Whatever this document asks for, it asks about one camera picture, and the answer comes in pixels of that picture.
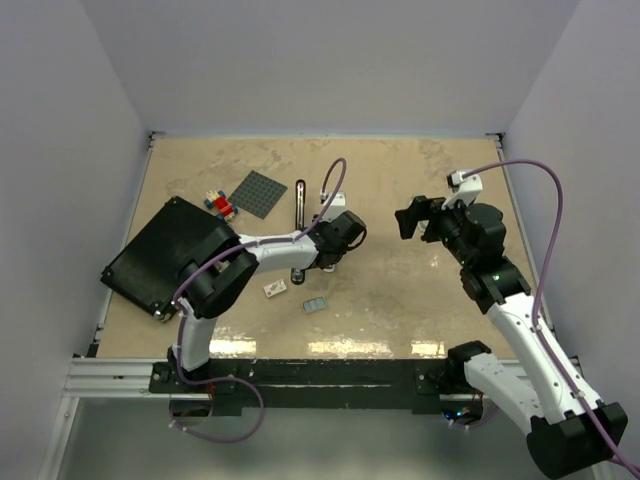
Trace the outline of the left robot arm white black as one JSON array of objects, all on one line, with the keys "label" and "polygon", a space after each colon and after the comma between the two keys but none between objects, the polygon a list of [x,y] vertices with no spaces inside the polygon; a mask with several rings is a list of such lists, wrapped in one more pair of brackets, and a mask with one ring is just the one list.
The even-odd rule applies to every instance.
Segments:
[{"label": "left robot arm white black", "polygon": [[241,296],[253,276],[278,271],[325,269],[337,264],[366,237],[367,226],[346,210],[331,221],[317,220],[305,231],[284,236],[251,237],[225,230],[230,247],[203,264],[191,263],[172,299],[180,326],[172,346],[176,360],[171,378],[185,392],[207,380],[209,344],[218,318]]}]

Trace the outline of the staple box tray with staples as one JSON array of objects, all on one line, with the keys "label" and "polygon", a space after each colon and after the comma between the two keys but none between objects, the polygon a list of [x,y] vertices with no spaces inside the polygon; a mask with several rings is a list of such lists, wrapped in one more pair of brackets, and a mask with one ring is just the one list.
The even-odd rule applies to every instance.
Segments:
[{"label": "staple box tray with staples", "polygon": [[327,308],[327,301],[324,297],[316,297],[305,300],[302,303],[302,309],[305,314],[312,314]]}]

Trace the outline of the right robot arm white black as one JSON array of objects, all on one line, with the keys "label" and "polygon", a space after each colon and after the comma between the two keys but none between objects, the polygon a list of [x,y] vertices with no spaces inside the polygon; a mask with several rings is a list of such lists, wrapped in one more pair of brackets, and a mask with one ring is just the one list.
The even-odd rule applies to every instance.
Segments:
[{"label": "right robot arm white black", "polygon": [[448,386],[487,394],[523,432],[531,458],[549,479],[619,462],[614,449],[628,417],[619,403],[605,403],[589,386],[535,312],[530,286],[504,253],[502,212],[462,201],[447,207],[442,198],[417,196],[395,218],[402,239],[425,223],[422,241],[441,243],[459,262],[465,293],[507,340],[527,376],[520,380],[508,372],[475,341],[449,350]]}]

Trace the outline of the white staple box sleeve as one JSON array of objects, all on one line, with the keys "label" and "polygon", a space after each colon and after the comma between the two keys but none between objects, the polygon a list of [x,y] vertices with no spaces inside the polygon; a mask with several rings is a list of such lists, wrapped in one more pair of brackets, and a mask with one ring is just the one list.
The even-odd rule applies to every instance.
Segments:
[{"label": "white staple box sleeve", "polygon": [[279,294],[284,293],[288,289],[286,282],[283,279],[279,279],[275,282],[263,286],[264,294],[267,298],[272,298]]}]

